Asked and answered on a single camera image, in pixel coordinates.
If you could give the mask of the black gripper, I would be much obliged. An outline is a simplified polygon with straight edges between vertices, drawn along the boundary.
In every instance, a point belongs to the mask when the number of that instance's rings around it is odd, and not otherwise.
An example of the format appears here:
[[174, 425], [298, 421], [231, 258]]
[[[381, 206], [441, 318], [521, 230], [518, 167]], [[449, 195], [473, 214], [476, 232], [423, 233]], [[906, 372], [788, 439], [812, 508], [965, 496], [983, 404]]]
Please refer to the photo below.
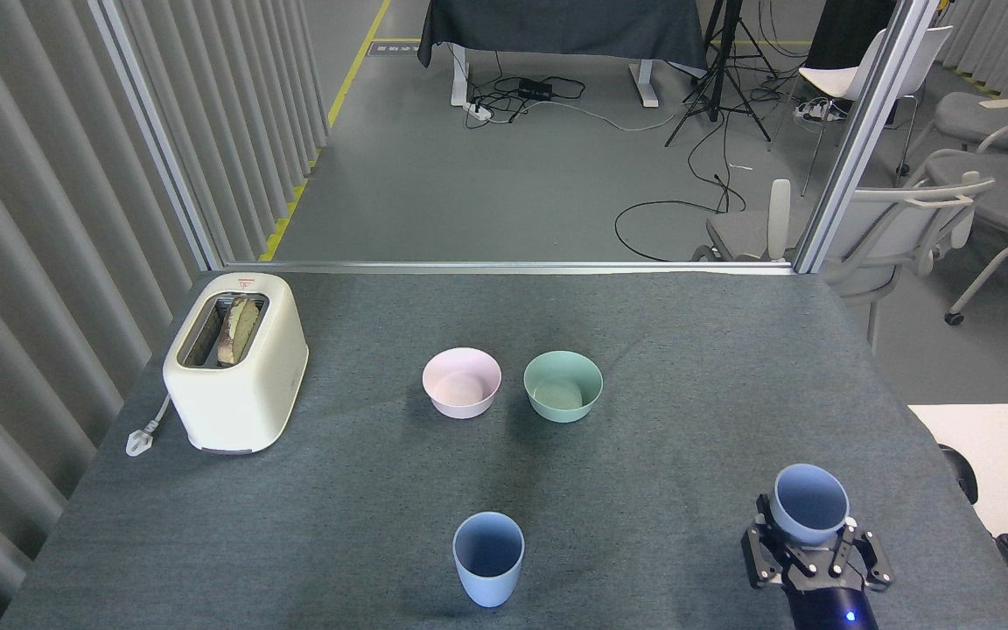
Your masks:
[[893, 583], [879, 536], [845, 518], [829, 546], [828, 574], [808, 577], [807, 555], [777, 523], [768, 495], [760, 494], [756, 506], [741, 538], [749, 585], [780, 584], [796, 629], [877, 629], [865, 587], [884, 591]]

